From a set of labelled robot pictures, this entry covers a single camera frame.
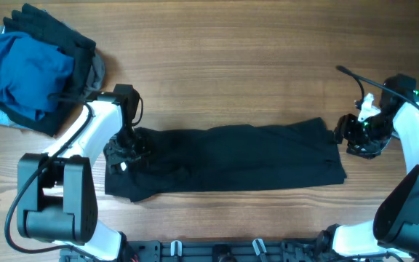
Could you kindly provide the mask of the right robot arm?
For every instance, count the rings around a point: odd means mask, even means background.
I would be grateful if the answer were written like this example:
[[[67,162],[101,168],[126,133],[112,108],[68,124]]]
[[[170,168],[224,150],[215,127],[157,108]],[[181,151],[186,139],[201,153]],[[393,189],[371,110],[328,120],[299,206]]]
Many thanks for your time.
[[[404,74],[378,85],[382,95],[374,106],[371,94],[356,102],[360,113],[342,116],[335,140],[347,141],[347,152],[365,159],[381,154],[393,137],[399,139],[407,174],[379,206],[373,221],[334,225],[316,239],[317,261],[379,261],[409,257],[419,261],[419,91]]]

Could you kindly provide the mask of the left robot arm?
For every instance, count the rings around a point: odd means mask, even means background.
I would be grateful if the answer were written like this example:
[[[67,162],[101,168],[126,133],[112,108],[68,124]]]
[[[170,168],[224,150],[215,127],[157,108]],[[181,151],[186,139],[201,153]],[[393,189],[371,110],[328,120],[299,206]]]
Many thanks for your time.
[[[130,84],[92,92],[84,100],[68,94],[51,99],[79,103],[83,111],[68,131],[40,154],[25,154],[17,166],[17,196],[4,226],[17,221],[20,236],[48,242],[64,261],[138,261],[126,236],[98,220],[92,166],[101,153],[108,168],[123,173],[150,154],[134,127],[143,100]]]

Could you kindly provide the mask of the black polo shirt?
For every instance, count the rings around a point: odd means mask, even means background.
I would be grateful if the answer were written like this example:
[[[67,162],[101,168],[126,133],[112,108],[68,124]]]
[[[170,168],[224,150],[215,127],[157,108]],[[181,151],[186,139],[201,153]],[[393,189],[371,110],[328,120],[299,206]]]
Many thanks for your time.
[[[104,148],[105,193],[131,202],[160,193],[262,191],[342,184],[346,173],[332,131],[320,118],[289,125],[209,130],[139,127],[147,150],[111,161]]]

